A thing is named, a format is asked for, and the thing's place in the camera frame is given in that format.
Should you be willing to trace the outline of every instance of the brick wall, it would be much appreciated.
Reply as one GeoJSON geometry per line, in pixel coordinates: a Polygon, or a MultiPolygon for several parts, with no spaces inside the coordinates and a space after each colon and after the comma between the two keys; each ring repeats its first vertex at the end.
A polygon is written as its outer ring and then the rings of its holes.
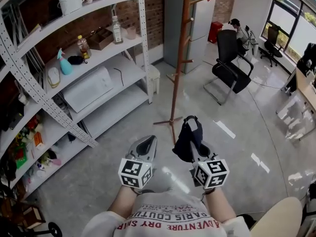
{"type": "MultiPolygon", "coordinates": [[[[27,0],[21,6],[24,23],[29,31],[36,24],[44,25],[49,21],[48,2],[50,0],[27,0]]],[[[216,0],[213,21],[228,22],[233,9],[234,0],[216,0]]],[[[163,0],[145,0],[148,48],[151,49],[163,43],[163,0]]],[[[117,4],[118,19],[122,27],[136,26],[140,32],[138,3],[130,0],[117,4]]],[[[77,42],[77,36],[89,36],[90,32],[100,26],[112,23],[110,8],[102,8],[85,15],[64,27],[58,29],[36,45],[37,50],[46,63],[56,56],[59,48],[67,48],[77,42]]],[[[135,53],[141,52],[141,46],[135,48],[135,53]]]]}

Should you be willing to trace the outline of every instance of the coat rack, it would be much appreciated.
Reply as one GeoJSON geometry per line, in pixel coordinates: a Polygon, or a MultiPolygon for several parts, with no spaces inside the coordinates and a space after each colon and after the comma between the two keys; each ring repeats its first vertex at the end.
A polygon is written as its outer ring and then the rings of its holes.
{"type": "Polygon", "coordinates": [[[154,123],[154,124],[166,124],[166,123],[168,123],[171,126],[172,139],[173,139],[174,144],[176,144],[176,136],[175,136],[175,132],[174,132],[174,123],[176,121],[179,121],[180,119],[182,119],[182,117],[174,118],[174,112],[175,112],[177,95],[178,95],[178,88],[179,88],[179,79],[180,79],[180,74],[181,74],[181,65],[183,63],[193,62],[193,60],[183,60],[183,49],[184,49],[185,45],[187,45],[189,43],[189,40],[190,40],[190,35],[186,37],[187,24],[191,23],[194,20],[193,18],[189,18],[189,10],[190,10],[191,5],[193,5],[197,2],[200,2],[200,1],[203,1],[203,0],[193,0],[193,1],[183,0],[181,34],[180,34],[179,50],[178,50],[178,61],[177,61],[176,73],[173,74],[175,76],[175,79],[173,80],[172,78],[167,76],[174,83],[172,107],[171,107],[171,117],[170,117],[170,120],[154,123]]]}

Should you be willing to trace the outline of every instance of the white shelving unit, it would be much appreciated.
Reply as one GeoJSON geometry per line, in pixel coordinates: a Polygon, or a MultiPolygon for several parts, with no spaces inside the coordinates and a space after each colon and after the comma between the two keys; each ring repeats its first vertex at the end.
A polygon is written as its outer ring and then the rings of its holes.
{"type": "MultiPolygon", "coordinates": [[[[13,1],[18,0],[1,0],[0,10],[9,6],[9,3],[13,1]]],[[[23,57],[28,51],[62,26],[88,13],[123,1],[127,0],[94,0],[91,4],[84,4],[82,8],[66,16],[60,17],[42,27],[40,30],[29,34],[19,46],[15,46],[10,39],[3,21],[2,13],[0,13],[0,55],[5,62],[5,66],[0,70],[0,81],[7,75],[7,73],[11,72],[31,97],[28,105],[25,106],[24,116],[16,127],[13,130],[1,132],[0,158],[5,153],[10,143],[14,140],[17,133],[27,122],[40,109],[43,109],[46,112],[46,115],[43,117],[44,128],[41,132],[45,146],[41,150],[38,150],[35,148],[33,142],[28,144],[27,161],[16,171],[16,179],[11,182],[11,188],[19,179],[22,178],[28,169],[36,163],[36,161],[47,151],[47,149],[55,144],[67,132],[70,132],[77,137],[73,142],[63,140],[62,144],[59,143],[61,150],[57,156],[62,161],[61,166],[51,164],[46,168],[46,172],[43,177],[34,175],[30,179],[23,178],[24,184],[27,188],[27,194],[24,198],[36,190],[53,173],[55,173],[60,167],[66,164],[86,146],[97,146],[98,143],[95,139],[112,125],[132,112],[146,100],[148,100],[149,103],[152,102],[144,0],[137,0],[139,5],[141,35],[137,36],[135,39],[127,39],[125,37],[126,30],[123,29],[123,43],[111,43],[101,51],[92,50],[92,55],[87,60],[87,64],[83,63],[81,65],[74,66],[73,73],[68,76],[60,73],[61,82],[56,88],[51,88],[47,81],[47,70],[51,67],[60,68],[59,62],[56,58],[52,59],[45,65],[43,73],[43,88],[37,83],[33,75],[30,73],[29,68],[23,61],[23,57]],[[120,54],[138,44],[142,44],[143,48],[145,64],[144,69],[137,67],[131,59],[127,59],[120,54]],[[98,66],[105,66],[108,69],[114,88],[96,99],[79,113],[76,113],[70,108],[70,118],[55,104],[52,97],[58,92],[61,92],[71,83],[74,83],[76,80],[84,80],[84,75],[86,73],[93,72],[94,68],[98,66]],[[81,130],[77,125],[77,123],[81,120],[84,122],[88,133],[81,130]]],[[[64,52],[66,53],[64,57],[68,58],[72,55],[78,55],[79,50],[77,45],[74,44],[64,50],[64,52]]]]}

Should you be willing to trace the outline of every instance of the perforated metal post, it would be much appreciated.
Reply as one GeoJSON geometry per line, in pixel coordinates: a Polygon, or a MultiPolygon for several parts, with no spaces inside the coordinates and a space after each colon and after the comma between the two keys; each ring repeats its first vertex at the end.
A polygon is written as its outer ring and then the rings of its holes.
{"type": "Polygon", "coordinates": [[[68,129],[74,136],[95,147],[98,143],[79,128],[52,99],[49,99],[46,92],[35,80],[31,72],[26,68],[22,59],[17,58],[16,50],[6,30],[2,15],[0,15],[0,53],[9,67],[10,72],[19,81],[21,86],[41,107],[51,115],[59,124],[68,129]]]}
{"type": "Polygon", "coordinates": [[[149,103],[153,101],[153,89],[150,82],[149,76],[149,59],[148,59],[148,44],[147,44],[147,30],[146,30],[146,14],[145,14],[145,0],[138,0],[138,9],[139,9],[139,21],[140,21],[140,32],[142,35],[142,48],[143,48],[143,57],[144,57],[144,67],[146,72],[146,86],[147,94],[149,96],[149,103]]]}

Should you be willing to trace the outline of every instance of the beige round table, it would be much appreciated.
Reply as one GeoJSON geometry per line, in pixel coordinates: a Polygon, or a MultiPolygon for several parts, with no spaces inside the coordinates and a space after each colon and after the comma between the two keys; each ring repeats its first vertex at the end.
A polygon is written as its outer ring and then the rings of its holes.
{"type": "Polygon", "coordinates": [[[296,237],[302,221],[302,206],[287,197],[273,206],[250,230],[252,237],[296,237]]]}

